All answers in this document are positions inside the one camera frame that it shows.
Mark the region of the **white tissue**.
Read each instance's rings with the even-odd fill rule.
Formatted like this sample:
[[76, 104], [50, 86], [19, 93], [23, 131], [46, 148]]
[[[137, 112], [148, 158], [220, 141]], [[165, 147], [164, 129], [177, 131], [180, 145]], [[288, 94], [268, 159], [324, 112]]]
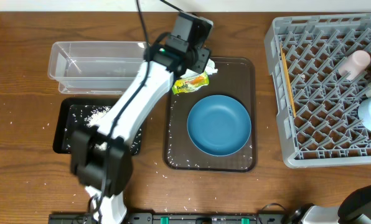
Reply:
[[[209, 59], [205, 67], [204, 73], [206, 73], [207, 75], [212, 75], [217, 72], [218, 72], [218, 69], [215, 68], [215, 62]], [[187, 69], [185, 74], [183, 74], [181, 78], [189, 78], [189, 77], [194, 77], [194, 76], [199, 76], [199, 75], [201, 75], [201, 73], [197, 73], [197, 72]]]

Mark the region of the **pink cup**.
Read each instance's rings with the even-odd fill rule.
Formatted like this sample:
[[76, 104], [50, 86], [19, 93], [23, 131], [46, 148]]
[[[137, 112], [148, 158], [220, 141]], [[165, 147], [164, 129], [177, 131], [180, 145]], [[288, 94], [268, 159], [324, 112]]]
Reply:
[[371, 56], [364, 50], [357, 50], [349, 55], [346, 61], [339, 67], [338, 72], [341, 76], [346, 76], [347, 80], [354, 80], [370, 64]]

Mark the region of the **yellow green wrapper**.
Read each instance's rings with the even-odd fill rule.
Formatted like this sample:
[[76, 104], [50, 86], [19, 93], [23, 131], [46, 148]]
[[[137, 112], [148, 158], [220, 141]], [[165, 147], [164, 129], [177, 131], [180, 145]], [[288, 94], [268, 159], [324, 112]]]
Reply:
[[172, 92], [174, 95], [180, 93], [192, 93], [209, 84], [209, 77], [204, 72], [193, 77], [181, 78], [174, 82]]

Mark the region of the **dark blue bowl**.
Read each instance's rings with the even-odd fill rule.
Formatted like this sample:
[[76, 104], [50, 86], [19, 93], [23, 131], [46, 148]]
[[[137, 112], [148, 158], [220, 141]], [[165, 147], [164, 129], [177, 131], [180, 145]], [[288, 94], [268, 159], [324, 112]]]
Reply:
[[216, 157], [230, 156], [241, 150], [250, 138], [250, 115], [238, 100], [210, 95], [190, 110], [187, 132], [202, 152]]

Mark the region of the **pile of white rice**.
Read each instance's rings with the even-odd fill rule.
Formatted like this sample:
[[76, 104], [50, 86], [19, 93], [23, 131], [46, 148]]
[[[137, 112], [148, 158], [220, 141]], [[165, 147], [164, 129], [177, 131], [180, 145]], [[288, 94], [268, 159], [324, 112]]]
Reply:
[[[65, 128], [63, 129], [62, 150], [63, 153], [70, 153], [70, 135], [79, 127], [90, 128], [96, 125], [97, 121], [104, 117], [110, 110], [111, 106], [94, 106], [94, 105], [72, 105], [69, 108]], [[130, 145], [130, 153], [132, 156], [139, 154], [141, 150], [141, 128], [139, 128], [133, 142]], [[106, 142], [97, 143], [95, 148], [100, 151], [105, 151]]]

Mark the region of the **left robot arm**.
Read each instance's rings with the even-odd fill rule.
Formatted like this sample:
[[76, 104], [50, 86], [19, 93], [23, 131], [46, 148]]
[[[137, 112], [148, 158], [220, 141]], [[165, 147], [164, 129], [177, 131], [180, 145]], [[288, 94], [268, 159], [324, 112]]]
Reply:
[[133, 173], [129, 144], [174, 80], [191, 70], [204, 72], [211, 51], [202, 45], [154, 43], [144, 51], [139, 73], [97, 124], [71, 135], [70, 171], [90, 194], [98, 223], [121, 223], [127, 208], [123, 191]]

